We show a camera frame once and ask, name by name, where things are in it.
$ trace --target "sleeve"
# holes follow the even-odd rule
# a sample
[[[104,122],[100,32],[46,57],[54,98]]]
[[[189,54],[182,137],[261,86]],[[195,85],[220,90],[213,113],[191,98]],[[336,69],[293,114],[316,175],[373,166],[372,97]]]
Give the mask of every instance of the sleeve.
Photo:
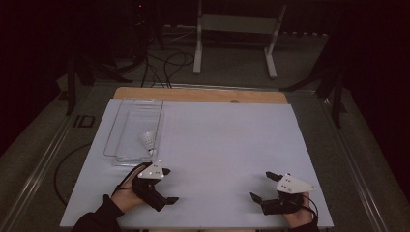
[[[95,213],[82,216],[75,224],[72,232],[120,232],[117,218],[124,213],[111,201],[108,195],[103,196],[103,203]]]
[[[313,221],[309,224],[304,224],[293,229],[289,229],[288,232],[319,232],[319,228],[316,225],[316,222]]]

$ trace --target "hand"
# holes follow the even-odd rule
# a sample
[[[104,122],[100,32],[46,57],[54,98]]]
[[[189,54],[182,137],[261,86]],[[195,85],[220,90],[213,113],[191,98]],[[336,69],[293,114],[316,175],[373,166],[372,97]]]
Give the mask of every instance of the hand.
[[[138,205],[144,204],[144,201],[137,197],[132,191],[133,178],[144,169],[145,166],[141,166],[133,171],[128,180],[121,186],[121,189],[115,191],[111,196],[111,200],[124,213]]]
[[[304,196],[303,206],[310,208],[309,200],[308,200],[308,197],[309,197],[308,192],[304,192],[303,196]],[[289,228],[291,229],[304,225],[304,224],[309,224],[313,221],[311,212],[306,209],[300,209],[296,213],[285,214],[283,216],[286,219],[287,223],[289,224]]]

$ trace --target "white metal stand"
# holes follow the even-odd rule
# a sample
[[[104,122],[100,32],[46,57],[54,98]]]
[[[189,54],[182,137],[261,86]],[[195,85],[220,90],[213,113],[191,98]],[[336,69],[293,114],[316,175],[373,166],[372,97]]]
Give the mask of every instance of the white metal stand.
[[[202,61],[202,30],[214,31],[229,31],[229,32],[244,32],[244,33],[259,33],[271,34],[272,39],[268,47],[265,47],[266,64],[268,66],[269,77],[276,78],[277,71],[275,69],[272,53],[275,43],[278,39],[278,33],[283,20],[286,5],[282,5],[277,18],[261,18],[261,17],[238,17],[226,15],[212,15],[202,13],[202,0],[198,0],[198,20],[196,27],[196,50],[193,62],[193,73],[201,73]]]

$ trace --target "clear plastic container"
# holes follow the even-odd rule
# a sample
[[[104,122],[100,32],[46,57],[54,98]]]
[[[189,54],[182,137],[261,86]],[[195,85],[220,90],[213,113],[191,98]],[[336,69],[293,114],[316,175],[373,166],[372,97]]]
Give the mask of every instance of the clear plastic container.
[[[114,165],[136,166],[155,161],[161,137],[161,100],[122,100],[104,155]]]

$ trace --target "white tabletop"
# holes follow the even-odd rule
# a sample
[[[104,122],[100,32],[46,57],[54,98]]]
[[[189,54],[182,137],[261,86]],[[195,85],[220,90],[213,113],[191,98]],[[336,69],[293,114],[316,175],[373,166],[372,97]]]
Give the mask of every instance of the white tabletop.
[[[82,167],[61,226],[74,226],[103,202],[131,170],[103,155],[121,100],[111,100]],[[160,212],[138,207],[118,219],[131,228],[283,228],[282,216],[264,216],[249,193],[273,199],[276,182],[265,172],[290,173],[313,184],[319,227],[332,227],[321,187],[290,104],[164,101],[158,159],[171,173],[156,184],[180,199]]]

